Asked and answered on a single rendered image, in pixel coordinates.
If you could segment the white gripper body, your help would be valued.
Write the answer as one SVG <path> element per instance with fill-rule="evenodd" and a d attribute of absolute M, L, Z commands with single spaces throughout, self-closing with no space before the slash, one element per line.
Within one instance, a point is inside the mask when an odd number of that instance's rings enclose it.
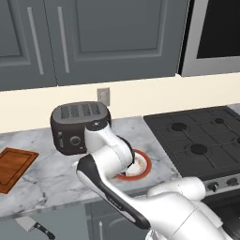
<path fill-rule="evenodd" d="M 137 176 L 143 172 L 143 165 L 139 162 L 132 164 L 126 171 L 126 176 Z"/>

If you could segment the white plate with orange rim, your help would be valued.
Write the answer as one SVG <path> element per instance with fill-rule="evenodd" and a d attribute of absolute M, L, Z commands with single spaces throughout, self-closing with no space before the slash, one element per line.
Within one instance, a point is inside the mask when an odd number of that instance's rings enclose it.
<path fill-rule="evenodd" d="M 137 150 L 137 149 L 134 150 L 134 153 L 135 153 L 134 163 L 139 162 L 142 164 L 142 166 L 143 166 L 142 173 L 137 176 L 126 176 L 126 172 L 119 173 L 117 175 L 118 179 L 123 180 L 123 181 L 139 181 L 139 180 L 144 179 L 144 177 L 146 177 L 151 172 L 152 161 L 151 161 L 150 157 L 147 156 L 144 152 Z"/>

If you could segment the grey open drawer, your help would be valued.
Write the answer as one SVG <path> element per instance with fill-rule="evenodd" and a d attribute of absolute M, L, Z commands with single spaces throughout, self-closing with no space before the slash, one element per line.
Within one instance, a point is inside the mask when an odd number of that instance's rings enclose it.
<path fill-rule="evenodd" d="M 55 235 L 55 240 L 89 240 L 82 204 L 35 214 L 32 218 Z M 0 240 L 49 240 L 38 229 L 25 231 L 14 219 L 0 221 Z"/>

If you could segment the brown wooden cutting board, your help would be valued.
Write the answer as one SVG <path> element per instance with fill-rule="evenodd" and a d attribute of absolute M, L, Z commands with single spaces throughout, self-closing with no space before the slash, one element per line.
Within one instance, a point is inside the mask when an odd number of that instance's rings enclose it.
<path fill-rule="evenodd" d="M 8 194 L 38 153 L 6 147 L 0 153 L 0 193 Z"/>

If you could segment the grey base cupboard door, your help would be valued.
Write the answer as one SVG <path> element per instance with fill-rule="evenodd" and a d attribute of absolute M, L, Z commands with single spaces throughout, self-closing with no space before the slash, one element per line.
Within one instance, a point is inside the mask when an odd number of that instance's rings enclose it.
<path fill-rule="evenodd" d="M 105 201 L 90 202 L 84 206 L 89 240 L 100 240 L 100 221 L 104 240 L 145 240 L 147 230 L 136 227 Z"/>

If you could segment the black gas stove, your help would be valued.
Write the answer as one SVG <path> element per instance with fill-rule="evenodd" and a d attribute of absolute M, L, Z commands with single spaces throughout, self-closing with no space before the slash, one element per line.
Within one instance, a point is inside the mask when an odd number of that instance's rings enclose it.
<path fill-rule="evenodd" d="M 227 106 L 146 115 L 144 118 L 181 176 L 196 176 L 223 230 L 240 240 L 240 114 Z M 239 185 L 227 181 L 236 178 Z M 217 192 L 209 190 L 218 183 Z"/>

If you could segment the dark brown toaster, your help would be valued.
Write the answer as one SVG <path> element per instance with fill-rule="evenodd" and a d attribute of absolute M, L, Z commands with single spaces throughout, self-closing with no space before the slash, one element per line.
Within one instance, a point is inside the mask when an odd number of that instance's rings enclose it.
<path fill-rule="evenodd" d="M 110 111 L 101 102 L 81 101 L 56 107 L 50 118 L 55 148 L 66 156 L 84 154 L 86 124 L 102 119 L 112 123 Z"/>

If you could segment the silver microwave oven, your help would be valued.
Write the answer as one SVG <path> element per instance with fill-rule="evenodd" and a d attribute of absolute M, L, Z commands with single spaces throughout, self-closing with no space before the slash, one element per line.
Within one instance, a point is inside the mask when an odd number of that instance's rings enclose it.
<path fill-rule="evenodd" d="M 190 0 L 178 73 L 240 72 L 240 0 Z"/>

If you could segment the grey wall outlet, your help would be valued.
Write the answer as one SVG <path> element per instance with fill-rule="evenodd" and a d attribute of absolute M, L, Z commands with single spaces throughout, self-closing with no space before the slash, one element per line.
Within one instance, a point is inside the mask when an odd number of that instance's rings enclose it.
<path fill-rule="evenodd" d="M 97 101 L 105 104 L 106 106 L 109 106 L 110 105 L 110 89 L 99 88 L 97 90 Z"/>

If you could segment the wide grey wall cupboard door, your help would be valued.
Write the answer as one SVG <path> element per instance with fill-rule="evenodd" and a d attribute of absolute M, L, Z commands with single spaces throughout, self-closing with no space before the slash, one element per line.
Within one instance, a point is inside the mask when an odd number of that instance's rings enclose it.
<path fill-rule="evenodd" d="M 57 84 L 173 76 L 189 0 L 44 0 Z M 57 7 L 63 7 L 69 73 Z"/>

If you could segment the narrow grey wall cupboard door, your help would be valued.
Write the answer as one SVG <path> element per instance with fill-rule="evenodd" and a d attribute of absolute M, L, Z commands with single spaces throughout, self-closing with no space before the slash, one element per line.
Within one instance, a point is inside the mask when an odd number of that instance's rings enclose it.
<path fill-rule="evenodd" d="M 27 7 L 34 12 L 44 75 L 38 71 Z M 0 91 L 56 86 L 44 0 L 0 0 Z"/>

